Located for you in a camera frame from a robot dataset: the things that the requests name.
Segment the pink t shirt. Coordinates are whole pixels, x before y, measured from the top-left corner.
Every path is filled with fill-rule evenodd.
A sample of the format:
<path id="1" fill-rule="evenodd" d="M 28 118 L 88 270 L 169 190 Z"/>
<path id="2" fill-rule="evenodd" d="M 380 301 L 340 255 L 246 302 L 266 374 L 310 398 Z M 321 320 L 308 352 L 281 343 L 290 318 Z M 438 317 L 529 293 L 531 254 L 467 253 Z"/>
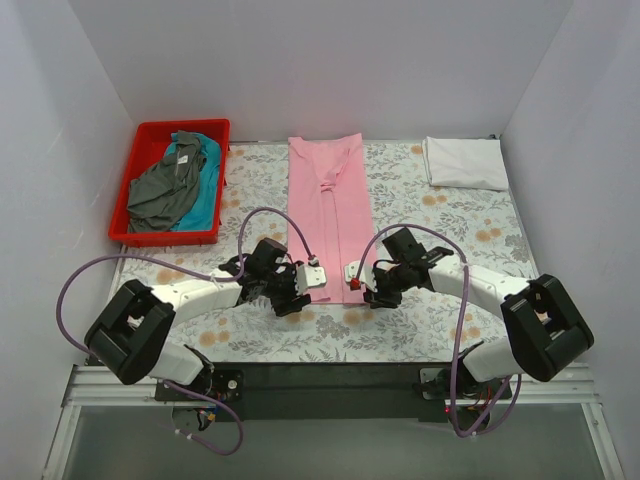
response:
<path id="1" fill-rule="evenodd" d="M 358 305 L 344 267 L 362 257 L 374 235 L 361 134 L 325 142 L 288 140 L 287 214 L 298 225 L 327 277 L 314 303 Z"/>

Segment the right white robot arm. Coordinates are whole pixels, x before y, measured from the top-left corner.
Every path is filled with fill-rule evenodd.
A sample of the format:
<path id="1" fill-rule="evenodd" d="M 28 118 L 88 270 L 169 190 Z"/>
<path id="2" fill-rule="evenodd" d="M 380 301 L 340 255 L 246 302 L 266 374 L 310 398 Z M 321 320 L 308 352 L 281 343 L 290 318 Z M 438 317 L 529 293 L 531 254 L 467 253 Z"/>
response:
<path id="1" fill-rule="evenodd" d="M 427 250 L 413 229 L 394 224 L 377 234 L 389 254 L 387 269 L 360 258 L 345 266 L 344 277 L 373 309 L 395 309 L 404 292 L 417 288 L 455 296 L 462 308 L 474 305 L 503 322 L 504 337 L 454 349 L 452 395 L 475 397 L 489 382 L 513 375 L 548 382 L 594 345 L 590 327 L 556 277 L 527 279 L 473 266 L 453 241 Z"/>

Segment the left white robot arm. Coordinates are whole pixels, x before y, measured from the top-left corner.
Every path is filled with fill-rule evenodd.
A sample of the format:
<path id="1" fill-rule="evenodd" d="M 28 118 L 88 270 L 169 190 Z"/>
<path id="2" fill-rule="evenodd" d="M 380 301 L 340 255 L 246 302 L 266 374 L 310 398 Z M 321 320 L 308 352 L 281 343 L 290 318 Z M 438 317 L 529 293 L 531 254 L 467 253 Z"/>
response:
<path id="1" fill-rule="evenodd" d="M 317 259 L 292 261 L 286 247 L 263 239 L 253 252 L 232 257 L 204 278 L 154 286 L 126 282 L 89 328 L 84 344 L 124 385 L 151 377 L 177 384 L 193 400 L 217 397 L 224 391 L 213 362 L 194 347 L 169 342 L 171 328 L 259 298 L 267 299 L 278 317 L 298 313 L 310 304 L 311 290 L 325 283 Z"/>

